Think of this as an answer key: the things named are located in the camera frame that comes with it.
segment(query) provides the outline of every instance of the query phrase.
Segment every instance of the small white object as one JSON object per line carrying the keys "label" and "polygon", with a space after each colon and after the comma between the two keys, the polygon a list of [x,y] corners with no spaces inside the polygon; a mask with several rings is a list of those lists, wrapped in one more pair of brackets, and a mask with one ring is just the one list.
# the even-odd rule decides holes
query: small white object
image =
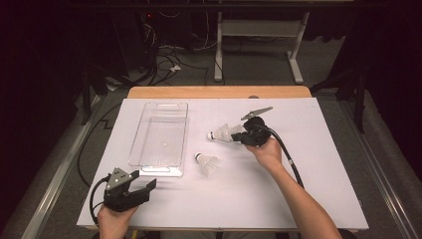
{"label": "small white object", "polygon": [[204,155],[202,153],[195,154],[196,160],[201,166],[201,172],[205,175],[210,174],[219,166],[220,162],[216,156]]}
{"label": "small white object", "polygon": [[232,134],[244,131],[241,125],[229,127],[226,123],[214,131],[210,131],[207,134],[208,139],[219,139],[223,141],[233,141]]}

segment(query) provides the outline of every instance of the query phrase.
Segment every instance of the dark background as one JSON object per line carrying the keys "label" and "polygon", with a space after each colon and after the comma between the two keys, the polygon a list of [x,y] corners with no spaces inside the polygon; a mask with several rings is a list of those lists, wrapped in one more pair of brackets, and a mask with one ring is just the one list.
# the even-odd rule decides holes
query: dark background
{"label": "dark background", "polygon": [[[368,24],[354,26],[355,31],[346,38],[331,74],[354,67],[361,60],[359,54],[372,49],[367,53],[373,60],[366,71],[367,89],[421,178],[422,31],[418,24],[415,28],[420,12],[416,6],[415,1],[407,0],[392,1],[376,14],[315,11],[305,39],[337,39],[349,33],[355,16],[365,19]],[[231,16],[259,18],[262,14]],[[215,39],[216,15],[209,17],[211,39]],[[119,75],[127,75],[133,64],[147,66],[145,59],[130,55],[145,50],[142,44],[130,47],[131,39],[144,40],[141,31],[136,31],[135,18],[133,14],[69,11],[59,1],[0,3],[0,72],[5,93],[1,94],[0,230],[74,118],[74,101],[83,88],[86,65],[94,62]],[[192,33],[206,36],[203,14],[182,13],[171,20],[149,21],[159,29],[162,40],[186,48],[193,42]]]}

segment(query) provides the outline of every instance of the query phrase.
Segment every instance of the wire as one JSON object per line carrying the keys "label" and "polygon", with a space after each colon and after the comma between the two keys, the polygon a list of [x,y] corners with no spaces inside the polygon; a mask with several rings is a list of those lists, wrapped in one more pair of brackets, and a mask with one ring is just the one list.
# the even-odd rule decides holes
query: wire
{"label": "wire", "polygon": [[217,60],[214,61],[215,65],[217,65],[218,69],[221,71],[221,80],[223,81],[223,86],[226,86],[226,80],[224,78],[223,69],[221,69],[220,64],[218,64]]}
{"label": "wire", "polygon": [[96,127],[99,125],[100,122],[105,122],[105,127],[104,129],[112,129],[112,127],[107,126],[108,125],[108,119],[104,119],[110,112],[112,112],[114,109],[116,109],[117,107],[119,107],[121,105],[117,104],[116,106],[114,106],[113,108],[111,108],[110,110],[108,110],[97,122],[96,124],[93,126],[93,129],[90,131],[90,133],[87,135],[87,137],[84,140],[84,143],[82,144],[81,150],[79,152],[78,155],[78,161],[77,161],[77,168],[78,168],[78,174],[82,180],[82,182],[87,186],[87,187],[91,187],[91,184],[88,183],[88,181],[84,178],[84,176],[82,175],[82,171],[81,171],[81,156],[82,156],[82,152],[84,151],[85,146],[87,145],[87,141],[90,138],[91,134],[93,134],[94,129],[96,129]]}
{"label": "wire", "polygon": [[91,196],[90,196],[90,212],[91,212],[91,217],[93,218],[93,221],[94,221],[94,223],[96,223],[97,226],[99,226],[99,219],[94,215],[94,209],[95,209],[93,207],[93,204],[94,204],[94,195],[96,194],[97,188],[99,188],[99,186],[103,182],[108,182],[109,179],[110,179],[110,177],[111,177],[111,174],[109,174],[107,177],[104,177],[104,178],[100,179],[100,181],[97,182],[97,184],[94,186],[93,191],[91,191]]}
{"label": "wire", "polygon": [[288,158],[289,164],[291,165],[292,170],[293,170],[293,173],[295,174],[296,181],[298,182],[298,184],[299,184],[302,188],[305,188],[305,187],[304,187],[304,183],[302,182],[301,176],[299,175],[298,169],[296,168],[296,165],[295,165],[295,163],[293,162],[292,157],[290,156],[290,154],[289,154],[289,152],[288,152],[288,149],[286,148],[285,144],[283,143],[283,141],[282,141],[282,139],[279,137],[279,135],[278,135],[278,134],[277,134],[274,130],[272,130],[272,129],[271,129],[271,128],[269,128],[269,127],[266,127],[266,126],[261,126],[261,125],[257,125],[257,124],[254,124],[254,125],[255,125],[255,126],[257,126],[257,127],[259,127],[259,128],[262,128],[262,129],[264,129],[264,130],[268,131],[268,132],[269,132],[269,133],[270,133],[273,137],[275,137],[275,138],[276,138],[277,142],[278,142],[278,143],[279,143],[279,145],[282,147],[283,152],[285,153],[286,157]]}

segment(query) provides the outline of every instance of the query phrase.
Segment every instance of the transparent plastic tray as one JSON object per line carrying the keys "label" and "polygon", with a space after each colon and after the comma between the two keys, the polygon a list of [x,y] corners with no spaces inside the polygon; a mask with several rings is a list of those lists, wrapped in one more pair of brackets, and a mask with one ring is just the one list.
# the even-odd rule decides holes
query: transparent plastic tray
{"label": "transparent plastic tray", "polygon": [[146,103],[129,156],[140,175],[183,175],[187,103]]}

